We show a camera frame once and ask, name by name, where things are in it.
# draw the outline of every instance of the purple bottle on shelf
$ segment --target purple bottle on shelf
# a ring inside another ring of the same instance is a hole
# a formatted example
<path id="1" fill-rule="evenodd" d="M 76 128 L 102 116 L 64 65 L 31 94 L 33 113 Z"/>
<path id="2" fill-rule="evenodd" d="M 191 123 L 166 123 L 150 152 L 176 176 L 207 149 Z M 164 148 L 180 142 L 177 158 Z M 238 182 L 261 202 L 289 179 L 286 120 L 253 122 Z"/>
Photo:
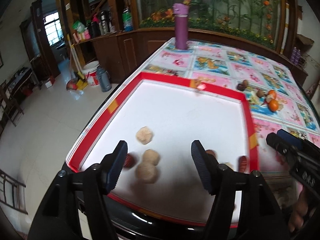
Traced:
<path id="1" fill-rule="evenodd" d="M 182 3 L 173 5 L 173 14 L 175 21 L 175 35 L 177 49 L 188 49 L 188 13 L 189 6 Z"/>
<path id="2" fill-rule="evenodd" d="M 297 47 L 294 47 L 293 50 L 292 50 L 292 54 L 291 54 L 291 57 L 290 57 L 290 61 L 293 63 L 294 62 L 294 59 L 297 55 Z"/>
<path id="3" fill-rule="evenodd" d="M 298 49 L 297 55 L 294 58 L 294 64 L 298 65 L 299 59 L 301 58 L 301 50 Z"/>

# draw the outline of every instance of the red tray border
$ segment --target red tray border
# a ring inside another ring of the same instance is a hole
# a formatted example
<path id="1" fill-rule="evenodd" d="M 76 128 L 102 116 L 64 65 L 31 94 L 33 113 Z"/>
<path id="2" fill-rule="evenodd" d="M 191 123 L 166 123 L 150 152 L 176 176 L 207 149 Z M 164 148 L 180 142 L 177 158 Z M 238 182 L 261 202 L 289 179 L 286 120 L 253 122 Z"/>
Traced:
<path id="1" fill-rule="evenodd" d="M 109 106 L 96 118 L 96 121 L 92 124 L 92 126 L 86 130 L 85 136 L 80 140 L 77 144 L 76 148 L 73 151 L 72 156 L 70 157 L 69 161 L 67 162 L 68 167 L 73 172 L 79 172 L 80 164 L 83 158 L 86 156 L 87 152 L 89 151 L 91 145 L 96 140 L 97 136 L 100 134 L 102 129 L 108 123 L 108 121 L 112 118 L 112 116 L 116 113 L 118 108 L 121 104 L 127 99 L 130 93 L 137 87 L 137 85 L 144 79 L 165 82 L 185 87 L 192 87 L 196 89 L 195 81 L 191 79 L 181 78 L 177 76 L 168 76 L 163 74 L 155 74 L 155 73 L 146 73 L 140 72 L 134 77 L 124 88 L 123 90 L 116 96 L 116 98 L 109 104 Z M 249 103 L 247 102 L 245 95 L 243 93 L 230 90 L 224 87 L 216 86 L 213 84 L 207 84 L 204 91 L 212 92 L 215 94 L 223 95 L 226 97 L 230 97 L 233 99 L 237 99 L 241 101 L 242 108 L 244 111 L 244 116 L 247 124 L 247 133 L 248 133 L 248 146 L 249 146 L 249 169 L 258 170 L 259 169 L 259 161 L 258 161 L 258 150 L 257 150 L 257 139 L 254 132 L 254 125 L 250 113 Z M 154 213 L 152 211 L 146 210 L 141 208 L 135 204 L 132 204 L 118 196 L 110 193 L 108 195 L 111 199 L 128 206 L 138 212 L 160 218 L 162 220 L 170 221 L 173 223 L 183 224 L 183 225 L 190 225 L 190 226 L 205 226 L 205 223 L 200 222 L 192 222 L 188 220 L 177 219 L 169 216 L 160 215 L 158 213 Z"/>

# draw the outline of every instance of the tile floor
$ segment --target tile floor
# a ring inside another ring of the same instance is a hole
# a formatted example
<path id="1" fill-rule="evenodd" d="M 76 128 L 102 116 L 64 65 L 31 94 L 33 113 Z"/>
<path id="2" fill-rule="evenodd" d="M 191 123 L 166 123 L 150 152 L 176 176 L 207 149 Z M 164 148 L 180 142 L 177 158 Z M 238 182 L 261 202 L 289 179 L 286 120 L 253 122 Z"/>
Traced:
<path id="1" fill-rule="evenodd" d="M 62 167 L 78 135 L 111 91 L 86 87 L 84 91 L 66 90 L 70 76 L 68 61 L 59 65 L 61 74 L 55 84 L 35 90 L 22 103 L 25 114 L 18 117 L 14 127 L 8 123 L 0 138 L 0 169 L 26 184 L 25 205 L 29 215 L 4 205 L 14 227 L 28 233 L 38 205 L 52 179 Z M 81 214 L 81 225 L 86 217 Z M 84 237 L 91 238 L 88 228 Z"/>

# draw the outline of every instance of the white bucket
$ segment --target white bucket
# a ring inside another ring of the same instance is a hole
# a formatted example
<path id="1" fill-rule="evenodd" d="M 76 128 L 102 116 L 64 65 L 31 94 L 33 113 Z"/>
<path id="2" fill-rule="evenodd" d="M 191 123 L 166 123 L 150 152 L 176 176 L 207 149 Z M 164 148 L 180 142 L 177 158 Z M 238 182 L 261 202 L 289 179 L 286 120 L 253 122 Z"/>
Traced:
<path id="1" fill-rule="evenodd" d="M 87 82 L 95 87 L 99 85 L 99 80 L 97 78 L 97 68 L 99 66 L 99 61 L 93 61 L 85 65 L 82 69 L 82 72 L 87 80 Z"/>

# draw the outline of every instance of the wooden counter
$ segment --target wooden counter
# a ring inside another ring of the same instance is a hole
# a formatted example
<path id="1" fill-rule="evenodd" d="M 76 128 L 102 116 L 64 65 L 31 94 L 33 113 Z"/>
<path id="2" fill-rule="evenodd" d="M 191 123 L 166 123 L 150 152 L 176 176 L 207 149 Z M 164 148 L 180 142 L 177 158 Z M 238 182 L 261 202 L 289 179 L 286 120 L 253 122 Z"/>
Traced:
<path id="1" fill-rule="evenodd" d="M 92 42 L 100 65 L 110 73 L 113 83 L 119 83 L 172 37 L 174 28 L 144 28 L 128 33 L 107 34 L 78 44 Z M 301 86 L 308 76 L 305 70 L 293 65 L 285 56 L 240 37 L 189 29 L 189 39 L 225 44 L 270 58 L 287 66 Z"/>

